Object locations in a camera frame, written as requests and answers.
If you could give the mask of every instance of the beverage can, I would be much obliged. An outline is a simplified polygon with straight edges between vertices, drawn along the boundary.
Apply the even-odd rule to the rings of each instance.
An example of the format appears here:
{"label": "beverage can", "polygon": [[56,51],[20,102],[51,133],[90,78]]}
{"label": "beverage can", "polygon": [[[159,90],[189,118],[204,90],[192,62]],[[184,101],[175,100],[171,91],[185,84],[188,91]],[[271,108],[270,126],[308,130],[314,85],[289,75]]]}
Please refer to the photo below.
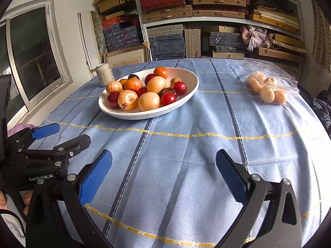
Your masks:
{"label": "beverage can", "polygon": [[95,68],[95,71],[97,73],[97,76],[98,76],[100,85],[102,87],[107,86],[107,84],[110,81],[114,81],[115,80],[114,75],[113,75],[113,71],[112,71],[112,69],[110,68],[110,65],[107,62],[106,63],[99,64]]}

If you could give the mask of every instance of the sunlit tablecloth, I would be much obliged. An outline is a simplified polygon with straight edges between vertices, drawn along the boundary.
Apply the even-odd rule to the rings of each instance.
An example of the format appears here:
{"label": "sunlit tablecloth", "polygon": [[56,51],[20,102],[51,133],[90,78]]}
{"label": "sunlit tablecloth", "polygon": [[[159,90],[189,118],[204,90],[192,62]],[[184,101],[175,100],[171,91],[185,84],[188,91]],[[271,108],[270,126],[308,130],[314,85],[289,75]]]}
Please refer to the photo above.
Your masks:
{"label": "sunlit tablecloth", "polygon": [[[110,243],[115,248],[172,248],[219,242],[242,207],[216,168],[215,154],[222,148],[264,180],[290,179],[306,243],[331,206],[331,144],[304,100],[297,96],[286,107],[254,103],[239,80],[242,68],[236,60],[155,61],[113,72],[118,79],[157,66],[196,73],[199,90],[163,116],[120,120],[100,111],[103,88],[93,78],[44,121],[43,125],[59,123],[60,132],[33,145],[50,149],[88,134],[91,146],[71,159],[69,173],[78,173],[103,149],[112,152],[113,166],[88,204]],[[62,210],[77,236],[63,206]],[[256,236],[262,219],[259,216],[248,239]]]}

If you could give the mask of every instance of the woven curtain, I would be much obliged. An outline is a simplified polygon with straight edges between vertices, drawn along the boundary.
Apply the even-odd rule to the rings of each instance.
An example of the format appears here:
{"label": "woven curtain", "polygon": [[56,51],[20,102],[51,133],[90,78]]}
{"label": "woven curtain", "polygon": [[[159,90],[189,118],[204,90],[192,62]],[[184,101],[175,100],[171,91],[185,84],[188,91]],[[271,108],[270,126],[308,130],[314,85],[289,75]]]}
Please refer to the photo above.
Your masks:
{"label": "woven curtain", "polygon": [[321,8],[312,0],[314,14],[314,47],[312,57],[331,71],[331,28]]}

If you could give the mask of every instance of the human hand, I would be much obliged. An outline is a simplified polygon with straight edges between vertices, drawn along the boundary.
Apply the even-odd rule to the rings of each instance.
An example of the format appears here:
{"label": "human hand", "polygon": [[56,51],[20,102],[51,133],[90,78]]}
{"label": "human hand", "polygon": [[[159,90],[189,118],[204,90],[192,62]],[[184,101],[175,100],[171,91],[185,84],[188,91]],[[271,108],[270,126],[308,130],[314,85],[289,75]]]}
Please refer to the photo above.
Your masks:
{"label": "human hand", "polygon": [[[27,193],[25,193],[25,195],[23,196],[23,201],[26,205],[26,207],[23,210],[23,213],[25,215],[28,215],[29,204],[30,204],[30,201],[31,201],[32,193],[33,193],[33,190],[30,190]],[[6,209],[7,210],[8,208],[6,206],[6,203],[7,203],[6,197],[3,194],[3,192],[0,191],[0,209]]]}

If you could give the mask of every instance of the black cable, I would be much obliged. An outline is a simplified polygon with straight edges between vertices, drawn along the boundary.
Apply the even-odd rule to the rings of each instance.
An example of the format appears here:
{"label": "black cable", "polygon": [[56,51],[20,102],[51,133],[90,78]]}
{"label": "black cable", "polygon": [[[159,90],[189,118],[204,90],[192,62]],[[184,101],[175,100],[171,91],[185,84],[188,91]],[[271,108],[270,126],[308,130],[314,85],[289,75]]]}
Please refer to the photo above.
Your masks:
{"label": "black cable", "polygon": [[0,215],[1,215],[1,214],[9,214],[9,215],[14,216],[14,217],[19,221],[19,224],[20,224],[20,226],[21,226],[21,228],[22,228],[22,231],[23,231],[23,235],[24,235],[24,237],[25,237],[25,230],[24,230],[24,227],[23,227],[22,221],[19,219],[19,217],[17,216],[16,213],[13,213],[13,212],[10,211],[10,210],[0,209]]}

